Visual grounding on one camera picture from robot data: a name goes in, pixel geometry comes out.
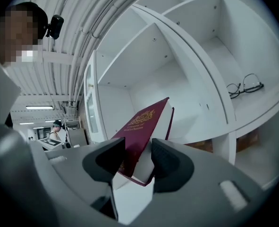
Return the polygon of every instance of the ceiling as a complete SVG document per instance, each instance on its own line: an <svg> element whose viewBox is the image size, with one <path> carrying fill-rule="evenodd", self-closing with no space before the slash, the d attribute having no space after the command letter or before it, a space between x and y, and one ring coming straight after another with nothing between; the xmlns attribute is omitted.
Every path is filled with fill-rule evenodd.
<svg viewBox="0 0 279 227"><path fill-rule="evenodd" d="M83 73L93 49L116 18L135 0L14 0L32 1L47 14L65 20L57 40L45 37L35 52L25 52L7 72L21 88L11 109L14 124L77 117L83 99ZM52 105L53 110L27 110L27 105Z"/></svg>

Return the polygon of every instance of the gold emblem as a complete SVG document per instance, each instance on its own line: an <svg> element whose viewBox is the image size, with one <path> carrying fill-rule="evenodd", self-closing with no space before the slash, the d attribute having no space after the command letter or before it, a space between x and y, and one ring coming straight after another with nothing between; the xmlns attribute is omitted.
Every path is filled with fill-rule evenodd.
<svg viewBox="0 0 279 227"><path fill-rule="evenodd" d="M148 110L142 113L140 116L137 116L134 120L131 121L128 125L133 125L133 124L138 124L138 123L143 123L145 121L148 121L153 118L153 115L155 113L155 110Z"/></svg>

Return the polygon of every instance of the cabinet door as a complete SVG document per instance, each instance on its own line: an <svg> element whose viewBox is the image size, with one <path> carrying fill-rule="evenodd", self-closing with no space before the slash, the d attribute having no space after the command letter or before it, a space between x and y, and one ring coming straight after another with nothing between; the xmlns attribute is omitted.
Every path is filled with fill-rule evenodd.
<svg viewBox="0 0 279 227"><path fill-rule="evenodd" d="M101 108L96 79L96 50L92 52L84 79L85 109L91 141L102 142L107 140L101 116Z"/></svg>

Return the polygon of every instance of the white ceiling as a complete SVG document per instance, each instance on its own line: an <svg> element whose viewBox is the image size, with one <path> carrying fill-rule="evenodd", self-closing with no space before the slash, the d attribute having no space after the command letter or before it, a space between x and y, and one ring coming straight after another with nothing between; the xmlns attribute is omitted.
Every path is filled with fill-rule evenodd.
<svg viewBox="0 0 279 227"><path fill-rule="evenodd" d="M46 12L49 22L55 14L61 15L65 22L57 40L47 37L43 39L34 59L30 57L28 62L16 62L8 67L9 76L21 88L20 97L11 109L12 121L14 124L34 122L32 126L38 127L46 120L75 119L77 117L75 104L74 107L67 106L67 101L74 98L74 95L69 97L69 86L72 87L72 92L76 94L80 92L78 101L82 100L83 72L92 50L98 46L100 39L115 19L135 0L123 0L120 3L121 6L116 8L113 16L109 16L108 21L99 28L101 31L99 37L90 45L90 51L84 57L92 33L86 35L84 42L80 44L80 54L76 55L78 58L75 69L72 69L71 65L84 24L90 20L92 22L90 31L95 33L99 23L117 0L14 0L13 4L23 1L38 4ZM85 66L78 73L82 60ZM70 76L73 78L72 85L69 85ZM52 105L54 110L27 110L27 105Z"/></svg>

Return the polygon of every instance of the white cabinet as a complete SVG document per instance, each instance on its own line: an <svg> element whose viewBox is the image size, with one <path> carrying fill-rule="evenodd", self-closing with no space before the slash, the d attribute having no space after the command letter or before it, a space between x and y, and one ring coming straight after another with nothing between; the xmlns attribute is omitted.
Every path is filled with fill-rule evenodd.
<svg viewBox="0 0 279 227"><path fill-rule="evenodd" d="M139 110L170 97L170 141L212 139L215 155L262 186L279 175L278 158L265 153L264 141L236 154L237 138L261 126L265 139L279 114L279 40L240 0L138 0L109 29L85 73L93 141L110 139ZM264 87L231 99L227 86L243 91L251 73ZM253 165L258 152L274 173Z"/></svg>

